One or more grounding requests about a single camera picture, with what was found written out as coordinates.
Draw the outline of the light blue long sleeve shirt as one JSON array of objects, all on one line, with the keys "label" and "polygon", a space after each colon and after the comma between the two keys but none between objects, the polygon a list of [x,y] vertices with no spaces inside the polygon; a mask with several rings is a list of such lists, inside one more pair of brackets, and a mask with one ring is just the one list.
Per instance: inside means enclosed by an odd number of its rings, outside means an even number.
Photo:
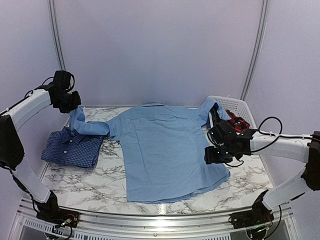
[{"label": "light blue long sleeve shirt", "polygon": [[106,135],[121,145],[126,198],[138,203],[172,203],[214,190],[230,177],[223,164],[206,164],[209,145],[202,130],[211,110],[229,120],[207,98],[198,108],[149,103],[109,121],[86,121],[83,109],[70,112],[70,128],[82,135]]}]

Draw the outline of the red black plaid shirt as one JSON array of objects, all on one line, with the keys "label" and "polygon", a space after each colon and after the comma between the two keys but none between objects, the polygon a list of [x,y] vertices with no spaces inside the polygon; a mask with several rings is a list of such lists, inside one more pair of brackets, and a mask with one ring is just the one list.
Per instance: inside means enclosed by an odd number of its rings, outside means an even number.
[{"label": "red black plaid shirt", "polygon": [[229,109],[225,110],[230,120],[227,120],[228,125],[233,128],[236,132],[241,133],[250,128],[250,124],[245,121],[242,117],[236,116]]}]

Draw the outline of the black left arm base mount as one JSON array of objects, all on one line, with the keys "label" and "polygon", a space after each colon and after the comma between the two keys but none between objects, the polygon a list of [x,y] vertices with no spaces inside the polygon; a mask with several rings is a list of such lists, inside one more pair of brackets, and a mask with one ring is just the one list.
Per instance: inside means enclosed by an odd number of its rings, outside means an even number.
[{"label": "black left arm base mount", "polygon": [[36,217],[40,220],[56,225],[66,225],[76,228],[80,213],[78,211],[60,208],[55,195],[51,196],[47,202],[34,201],[36,205]]}]

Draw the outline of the aluminium corner post right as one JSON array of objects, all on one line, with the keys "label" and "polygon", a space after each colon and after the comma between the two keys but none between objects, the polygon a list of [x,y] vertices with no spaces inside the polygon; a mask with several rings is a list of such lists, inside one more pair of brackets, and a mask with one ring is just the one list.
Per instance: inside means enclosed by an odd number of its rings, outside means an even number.
[{"label": "aluminium corner post right", "polygon": [[253,45],[253,52],[251,55],[251,59],[250,59],[249,66],[248,66],[248,71],[247,71],[244,85],[243,85],[241,95],[240,95],[240,99],[242,101],[246,101],[246,99],[249,95],[250,87],[251,87],[253,80],[254,80],[256,66],[257,66],[259,55],[260,55],[260,52],[261,52],[261,49],[263,46],[263,42],[264,42],[265,30],[266,30],[266,25],[267,25],[267,20],[268,20],[269,5],[270,5],[269,0],[262,1],[256,37],[255,37],[255,41],[254,41],[254,45]]}]

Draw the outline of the aluminium corner post left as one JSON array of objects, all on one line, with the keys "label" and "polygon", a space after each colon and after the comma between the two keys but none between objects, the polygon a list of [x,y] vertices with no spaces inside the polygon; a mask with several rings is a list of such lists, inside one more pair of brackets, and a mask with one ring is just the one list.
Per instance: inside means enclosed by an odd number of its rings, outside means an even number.
[{"label": "aluminium corner post left", "polygon": [[54,0],[48,0],[48,14],[51,25],[51,32],[53,38],[53,45],[56,52],[57,62],[60,70],[66,70],[66,64],[64,60],[62,44],[60,39],[59,27],[58,27],[58,16],[56,3]]}]

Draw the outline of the aluminium front frame rail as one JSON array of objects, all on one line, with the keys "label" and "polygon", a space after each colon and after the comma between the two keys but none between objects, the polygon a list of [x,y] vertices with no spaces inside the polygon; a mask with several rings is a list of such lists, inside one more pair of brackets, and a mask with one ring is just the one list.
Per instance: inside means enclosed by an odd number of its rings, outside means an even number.
[{"label": "aluminium front frame rail", "polygon": [[[182,215],[132,215],[78,210],[73,240],[247,240],[257,226],[235,229],[235,210]],[[36,218],[31,200],[20,201],[8,239],[65,239],[69,230]]]}]

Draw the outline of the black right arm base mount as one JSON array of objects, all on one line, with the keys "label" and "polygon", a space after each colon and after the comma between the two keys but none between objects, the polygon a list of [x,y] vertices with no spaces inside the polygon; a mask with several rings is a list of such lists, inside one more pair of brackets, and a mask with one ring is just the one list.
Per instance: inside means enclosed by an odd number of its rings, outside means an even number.
[{"label": "black right arm base mount", "polygon": [[271,223],[275,219],[272,211],[263,204],[265,193],[266,191],[257,197],[250,210],[234,212],[230,215],[228,222],[233,225],[234,229]]}]

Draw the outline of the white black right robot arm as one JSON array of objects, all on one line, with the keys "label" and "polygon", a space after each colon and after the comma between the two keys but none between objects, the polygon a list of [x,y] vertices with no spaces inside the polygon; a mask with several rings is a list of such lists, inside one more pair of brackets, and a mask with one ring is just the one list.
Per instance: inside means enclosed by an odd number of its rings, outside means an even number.
[{"label": "white black right robot arm", "polygon": [[243,162],[258,155],[267,166],[274,187],[261,193],[245,212],[252,224],[271,216],[272,210],[309,191],[320,189],[320,133],[290,135],[249,128],[237,133],[224,120],[211,120],[204,160],[210,164]]}]

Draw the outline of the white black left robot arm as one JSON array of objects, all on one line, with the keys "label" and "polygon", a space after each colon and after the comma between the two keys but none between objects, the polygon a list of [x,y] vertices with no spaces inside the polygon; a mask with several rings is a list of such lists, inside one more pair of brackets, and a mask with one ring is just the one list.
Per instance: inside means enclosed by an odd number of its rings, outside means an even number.
[{"label": "white black left robot arm", "polygon": [[45,205],[43,213],[53,223],[63,219],[63,211],[58,208],[54,193],[42,184],[25,160],[20,130],[48,107],[53,107],[62,114],[75,110],[81,104],[81,98],[74,87],[74,75],[65,70],[57,70],[52,77],[0,113],[0,166],[11,173],[16,183],[37,205]]}]

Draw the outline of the white plastic laundry basket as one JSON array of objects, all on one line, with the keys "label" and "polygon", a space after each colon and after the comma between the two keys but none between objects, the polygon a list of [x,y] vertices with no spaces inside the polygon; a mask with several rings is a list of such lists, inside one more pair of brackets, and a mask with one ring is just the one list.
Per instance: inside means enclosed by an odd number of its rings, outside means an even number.
[{"label": "white plastic laundry basket", "polygon": [[208,98],[215,99],[224,107],[225,110],[230,110],[236,116],[242,117],[247,123],[249,123],[252,129],[257,128],[254,117],[245,101],[236,98],[215,95],[209,95]]}]

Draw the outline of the aluminium corner post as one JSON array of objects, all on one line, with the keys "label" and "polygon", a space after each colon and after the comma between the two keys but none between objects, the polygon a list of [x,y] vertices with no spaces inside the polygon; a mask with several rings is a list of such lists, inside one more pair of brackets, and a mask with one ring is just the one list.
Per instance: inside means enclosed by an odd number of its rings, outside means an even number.
[{"label": "aluminium corner post", "polygon": [[60,70],[66,70],[66,64],[64,60],[62,44],[60,39],[59,27],[58,27],[58,16],[56,3],[54,0],[48,0],[48,14],[51,25],[51,32],[53,38],[53,45],[56,52],[57,62]]},{"label": "aluminium corner post", "polygon": [[253,80],[254,80],[256,66],[257,66],[259,55],[260,55],[260,52],[261,52],[261,49],[263,46],[263,42],[264,42],[265,30],[266,30],[266,25],[267,25],[267,20],[268,20],[269,5],[270,5],[269,0],[262,1],[256,37],[255,37],[255,41],[254,41],[254,45],[253,45],[253,52],[251,55],[251,59],[250,59],[249,66],[248,66],[248,71],[247,71],[244,85],[243,85],[241,95],[240,95],[240,99],[242,101],[246,101],[246,99],[249,95],[250,87],[251,87]]}]

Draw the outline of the navy checked folded shirt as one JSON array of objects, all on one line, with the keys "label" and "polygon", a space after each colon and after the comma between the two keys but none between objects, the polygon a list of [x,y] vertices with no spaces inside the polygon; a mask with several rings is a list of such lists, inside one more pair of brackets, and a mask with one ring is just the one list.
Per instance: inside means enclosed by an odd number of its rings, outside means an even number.
[{"label": "navy checked folded shirt", "polygon": [[97,165],[103,140],[102,135],[82,135],[63,127],[50,133],[41,159],[49,163],[93,169]]}]

